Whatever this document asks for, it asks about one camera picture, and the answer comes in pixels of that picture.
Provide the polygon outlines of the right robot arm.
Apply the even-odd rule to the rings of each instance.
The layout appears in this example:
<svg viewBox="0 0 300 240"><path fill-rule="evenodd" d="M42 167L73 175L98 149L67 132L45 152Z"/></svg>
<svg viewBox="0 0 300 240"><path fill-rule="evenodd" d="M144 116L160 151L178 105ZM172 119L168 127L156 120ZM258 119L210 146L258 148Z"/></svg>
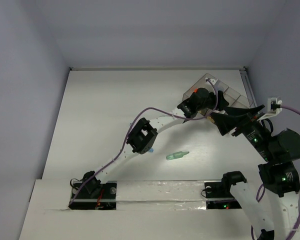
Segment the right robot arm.
<svg viewBox="0 0 300 240"><path fill-rule="evenodd" d="M211 113L221 135L243 135L265 161L258 165L264 192L272 211L269 218L251 193L247 178L240 171L223 174L221 181L205 184L208 199L235 199L252 226L258 240L300 240L300 178L293 162L300 159L300 135L286 128L273 135L273 125L265 122L278 115L284 106L274 104L263 113L264 105L255 108L225 107L224 113Z"/></svg>

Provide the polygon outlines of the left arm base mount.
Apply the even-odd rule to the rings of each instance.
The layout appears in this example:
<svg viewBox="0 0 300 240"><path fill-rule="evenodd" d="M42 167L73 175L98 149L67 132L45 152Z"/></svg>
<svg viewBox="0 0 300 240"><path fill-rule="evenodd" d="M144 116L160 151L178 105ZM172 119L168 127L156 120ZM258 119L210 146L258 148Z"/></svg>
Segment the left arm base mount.
<svg viewBox="0 0 300 240"><path fill-rule="evenodd" d="M84 186L68 207L71 210L116 210L116 194L117 182L101 184L91 193Z"/></svg>

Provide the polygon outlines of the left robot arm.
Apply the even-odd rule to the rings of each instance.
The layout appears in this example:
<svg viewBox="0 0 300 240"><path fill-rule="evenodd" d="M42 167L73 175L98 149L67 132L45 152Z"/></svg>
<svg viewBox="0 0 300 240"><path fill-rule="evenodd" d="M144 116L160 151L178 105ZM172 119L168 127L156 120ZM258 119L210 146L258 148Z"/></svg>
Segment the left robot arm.
<svg viewBox="0 0 300 240"><path fill-rule="evenodd" d="M107 183L111 175L130 159L147 153L152 148L159 133L187 121L196 121L195 116L202 110L222 111L229 105L221 90L210 92L205 88L198 88L173 111L163 111L163 116L147 120L138 115L129 127L117 156L96 172L85 173L76 195L83 190L91 198L98 196L101 185Z"/></svg>

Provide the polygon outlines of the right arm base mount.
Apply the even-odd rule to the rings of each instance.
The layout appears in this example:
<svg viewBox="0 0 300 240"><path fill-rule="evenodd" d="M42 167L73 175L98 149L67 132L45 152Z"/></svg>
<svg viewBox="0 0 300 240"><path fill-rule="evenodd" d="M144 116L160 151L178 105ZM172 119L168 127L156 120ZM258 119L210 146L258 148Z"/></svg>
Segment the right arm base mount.
<svg viewBox="0 0 300 240"><path fill-rule="evenodd" d="M240 171L224 173L220 181L204 183L201 196L205 198L208 210L241 209L241 205L230 193L231 187L237 183L247 183L247 179Z"/></svg>

